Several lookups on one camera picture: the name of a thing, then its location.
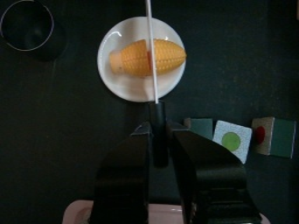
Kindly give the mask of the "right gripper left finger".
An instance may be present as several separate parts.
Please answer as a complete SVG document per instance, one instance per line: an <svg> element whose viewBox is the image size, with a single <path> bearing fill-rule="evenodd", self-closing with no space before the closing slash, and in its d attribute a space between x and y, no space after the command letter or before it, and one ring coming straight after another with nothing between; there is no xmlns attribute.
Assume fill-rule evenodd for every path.
<svg viewBox="0 0 299 224"><path fill-rule="evenodd" d="M101 161L91 224L148 223L151 126L144 122Z"/></svg>

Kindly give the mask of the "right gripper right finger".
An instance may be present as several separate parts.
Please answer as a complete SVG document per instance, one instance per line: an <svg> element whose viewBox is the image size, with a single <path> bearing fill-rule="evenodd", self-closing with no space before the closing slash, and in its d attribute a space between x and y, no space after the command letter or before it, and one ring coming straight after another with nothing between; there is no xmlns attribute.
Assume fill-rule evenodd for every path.
<svg viewBox="0 0 299 224"><path fill-rule="evenodd" d="M239 158L176 122L167 136L184 224L261 224Z"/></svg>

